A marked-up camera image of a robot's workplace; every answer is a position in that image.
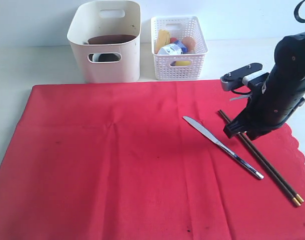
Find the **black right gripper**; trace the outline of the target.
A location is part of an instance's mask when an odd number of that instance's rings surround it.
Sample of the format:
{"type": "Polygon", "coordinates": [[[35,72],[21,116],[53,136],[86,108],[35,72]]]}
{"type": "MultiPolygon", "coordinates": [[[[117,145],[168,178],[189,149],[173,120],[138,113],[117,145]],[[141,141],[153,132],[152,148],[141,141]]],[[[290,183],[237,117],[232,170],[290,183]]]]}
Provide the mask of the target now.
{"type": "Polygon", "coordinates": [[[274,67],[251,100],[223,132],[228,138],[245,133],[253,141],[279,129],[305,99],[305,69],[274,67]]]}

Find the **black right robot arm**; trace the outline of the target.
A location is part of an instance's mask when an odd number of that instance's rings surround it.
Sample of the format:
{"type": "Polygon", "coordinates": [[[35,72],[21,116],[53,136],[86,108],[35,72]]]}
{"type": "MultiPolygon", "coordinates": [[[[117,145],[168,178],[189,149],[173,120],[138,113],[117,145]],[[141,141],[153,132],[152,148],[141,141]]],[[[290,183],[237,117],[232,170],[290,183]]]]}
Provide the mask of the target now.
{"type": "Polygon", "coordinates": [[[228,138],[246,133],[250,140],[279,129],[305,102],[305,32],[285,36],[275,47],[270,72],[255,62],[220,78],[224,91],[246,86],[246,107],[223,131],[228,138]]]}

